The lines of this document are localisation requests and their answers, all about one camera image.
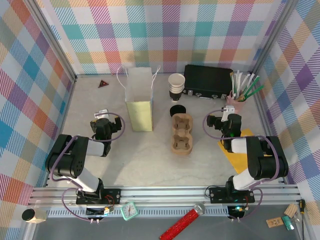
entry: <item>plaid wall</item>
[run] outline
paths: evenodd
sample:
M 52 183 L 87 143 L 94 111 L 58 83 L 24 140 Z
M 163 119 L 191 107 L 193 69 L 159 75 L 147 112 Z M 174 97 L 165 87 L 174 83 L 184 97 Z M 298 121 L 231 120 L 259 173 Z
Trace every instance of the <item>plaid wall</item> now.
M 259 73 L 268 119 L 320 239 L 320 1 L 300 0 Z
M 249 70 L 286 0 L 37 0 L 78 74 Z
M 67 77 L 23 0 L 0 1 L 0 240 L 15 240 L 70 95 Z

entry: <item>screwdriver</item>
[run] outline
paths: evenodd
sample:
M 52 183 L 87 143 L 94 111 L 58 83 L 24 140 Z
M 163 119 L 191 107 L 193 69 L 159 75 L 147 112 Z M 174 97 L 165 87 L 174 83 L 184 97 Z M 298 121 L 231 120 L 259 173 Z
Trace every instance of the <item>screwdriver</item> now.
M 299 201 L 299 207 L 300 207 L 300 213 L 302 214 L 301 218 L 302 218 L 302 239 L 305 239 L 305 228 L 304 228 L 304 216 L 303 214 L 305 214 L 305 206 L 306 206 L 306 201 L 304 199 L 301 199 Z

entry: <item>cardboard cup holder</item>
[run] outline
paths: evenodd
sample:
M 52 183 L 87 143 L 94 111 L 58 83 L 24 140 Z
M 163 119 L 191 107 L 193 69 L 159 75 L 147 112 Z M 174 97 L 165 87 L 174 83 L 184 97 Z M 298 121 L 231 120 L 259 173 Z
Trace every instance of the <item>cardboard cup holder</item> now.
M 187 113 L 176 113 L 172 116 L 171 150 L 175 154 L 188 155 L 192 151 L 191 131 L 193 119 Z

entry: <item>black case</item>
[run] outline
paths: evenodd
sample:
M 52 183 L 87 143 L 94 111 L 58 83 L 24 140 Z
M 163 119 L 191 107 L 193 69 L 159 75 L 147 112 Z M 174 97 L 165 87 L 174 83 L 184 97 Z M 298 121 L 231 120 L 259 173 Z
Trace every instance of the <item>black case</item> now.
M 184 68 L 183 93 L 198 98 L 226 99 L 232 90 L 232 74 L 229 68 L 188 64 Z

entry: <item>small clock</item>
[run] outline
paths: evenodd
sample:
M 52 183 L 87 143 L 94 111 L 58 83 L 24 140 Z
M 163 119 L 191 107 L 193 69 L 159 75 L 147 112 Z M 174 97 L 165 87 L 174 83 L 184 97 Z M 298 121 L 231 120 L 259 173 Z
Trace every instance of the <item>small clock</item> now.
M 136 217 L 139 213 L 133 202 L 129 202 L 121 208 L 121 213 L 123 219 L 129 221 L 130 219 Z

